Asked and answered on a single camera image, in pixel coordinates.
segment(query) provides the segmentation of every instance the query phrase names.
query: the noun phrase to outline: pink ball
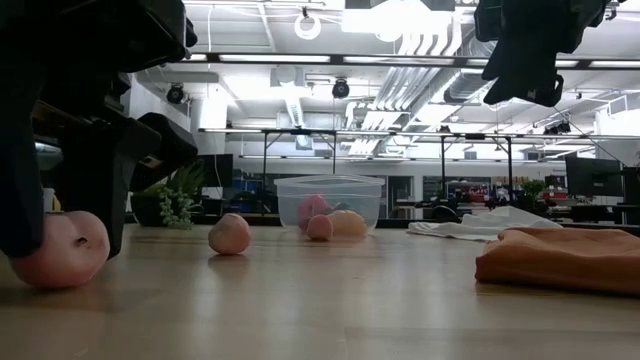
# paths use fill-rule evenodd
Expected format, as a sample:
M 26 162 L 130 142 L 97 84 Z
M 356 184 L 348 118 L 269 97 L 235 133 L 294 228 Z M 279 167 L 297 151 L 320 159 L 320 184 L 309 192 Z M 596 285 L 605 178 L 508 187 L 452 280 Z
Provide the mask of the pink ball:
M 330 209 L 329 204 L 320 195 L 311 195 L 298 205 L 298 227 L 307 231 L 309 220 L 315 215 L 325 214 Z
M 209 246 L 222 255 L 239 254 L 250 242 L 249 224 L 237 214 L 226 214 L 209 231 Z
M 327 215 L 316 215 L 309 220 L 307 236 L 312 240 L 329 240 L 333 236 L 333 224 Z
M 44 215 L 42 246 L 30 256 L 11 259 L 20 280 L 37 288 L 84 285 L 109 256 L 107 229 L 95 215 L 74 211 Z

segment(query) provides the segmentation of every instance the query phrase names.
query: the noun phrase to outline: table surface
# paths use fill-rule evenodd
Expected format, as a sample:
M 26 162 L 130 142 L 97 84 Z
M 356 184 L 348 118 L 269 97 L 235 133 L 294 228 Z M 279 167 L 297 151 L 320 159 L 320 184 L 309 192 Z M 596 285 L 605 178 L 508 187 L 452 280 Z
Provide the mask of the table surface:
M 478 285 L 483 244 L 377 230 L 310 243 L 253 228 L 214 256 L 209 227 L 125 229 L 89 285 L 30 290 L 0 261 L 3 359 L 632 359 L 640 300 Z

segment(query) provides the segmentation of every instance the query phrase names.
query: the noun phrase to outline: white cloth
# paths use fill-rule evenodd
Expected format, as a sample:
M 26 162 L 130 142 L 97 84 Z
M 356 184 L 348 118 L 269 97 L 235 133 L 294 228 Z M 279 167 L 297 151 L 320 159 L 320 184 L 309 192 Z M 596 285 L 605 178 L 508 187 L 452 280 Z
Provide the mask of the white cloth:
M 465 214 L 462 217 L 462 224 L 411 223 L 407 232 L 464 240 L 497 240 L 501 231 L 513 227 L 561 228 L 562 226 L 524 210 L 504 206 L 481 215 Z

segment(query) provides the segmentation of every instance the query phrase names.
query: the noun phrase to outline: ceiling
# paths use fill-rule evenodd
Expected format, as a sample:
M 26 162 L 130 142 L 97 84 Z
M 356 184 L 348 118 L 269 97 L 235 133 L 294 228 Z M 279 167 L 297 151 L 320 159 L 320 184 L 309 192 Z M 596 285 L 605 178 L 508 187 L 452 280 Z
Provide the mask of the ceiling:
M 194 52 L 279 52 L 317 54 L 396 54 L 401 41 L 383 42 L 373 34 L 344 33 L 339 25 L 344 2 L 329 1 L 328 10 L 310 9 L 310 14 L 323 16 L 321 31 L 317 38 L 304 40 L 296 35 L 294 22 L 300 14 L 299 8 L 275 8 L 277 2 L 264 3 L 265 17 L 261 17 L 258 5 L 243 7 L 193 5 L 197 0 L 185 1 L 187 14 L 194 23 L 198 44 Z M 610 57 L 640 59 L 640 5 L 628 1 L 619 8 L 618 17 L 605 21 L 598 28 L 585 31 L 581 46 L 568 56 Z M 471 12 L 460 11 L 463 32 L 469 33 L 472 26 Z M 235 97 L 229 106 L 228 119 L 251 121 L 251 119 L 275 118 L 277 113 L 286 111 L 285 101 L 270 88 L 270 72 L 275 65 L 230 65 L 230 64 L 170 64 L 164 72 L 214 72 L 220 75 L 231 96 Z M 389 67 L 358 66 L 304 66 L 307 84 L 314 83 L 313 89 L 301 98 L 304 112 L 345 114 L 347 104 L 360 98 L 373 98 L 384 84 Z M 573 109 L 573 121 L 583 131 L 593 128 L 596 107 L 605 105 L 603 101 L 589 99 L 613 99 L 618 90 L 640 89 L 640 71 L 564 71 L 565 95 L 556 106 L 558 110 Z M 331 88 L 336 77 L 347 79 L 350 97 L 334 100 Z M 309 79 L 320 79 L 315 82 Z M 207 84 L 192 84 L 194 92 L 206 92 Z M 556 113 L 553 108 L 512 101 L 494 111 L 478 102 L 473 106 L 462 106 L 456 113 L 455 126 L 466 131 L 494 131 L 498 123 L 500 130 L 515 132 L 537 120 Z

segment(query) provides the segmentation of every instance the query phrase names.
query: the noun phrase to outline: orange cloth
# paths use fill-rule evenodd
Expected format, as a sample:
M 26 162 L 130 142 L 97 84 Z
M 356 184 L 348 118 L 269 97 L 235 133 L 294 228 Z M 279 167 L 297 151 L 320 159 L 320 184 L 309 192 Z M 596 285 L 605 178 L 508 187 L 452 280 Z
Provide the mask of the orange cloth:
M 481 282 L 640 295 L 640 238 L 621 230 L 508 229 L 476 258 Z

